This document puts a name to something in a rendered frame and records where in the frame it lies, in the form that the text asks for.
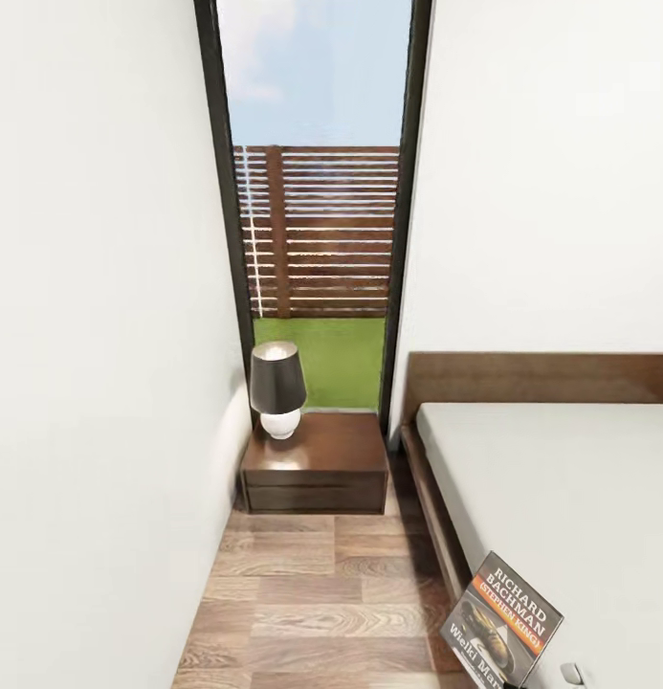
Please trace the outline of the hardback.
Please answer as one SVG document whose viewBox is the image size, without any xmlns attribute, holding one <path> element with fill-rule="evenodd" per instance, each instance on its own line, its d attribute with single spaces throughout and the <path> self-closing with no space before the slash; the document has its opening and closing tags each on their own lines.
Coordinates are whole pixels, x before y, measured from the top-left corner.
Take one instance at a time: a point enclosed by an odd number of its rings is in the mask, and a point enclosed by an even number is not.
<svg viewBox="0 0 663 689">
<path fill-rule="evenodd" d="M 439 628 L 476 689 L 523 689 L 564 615 L 491 550 Z"/>
</svg>

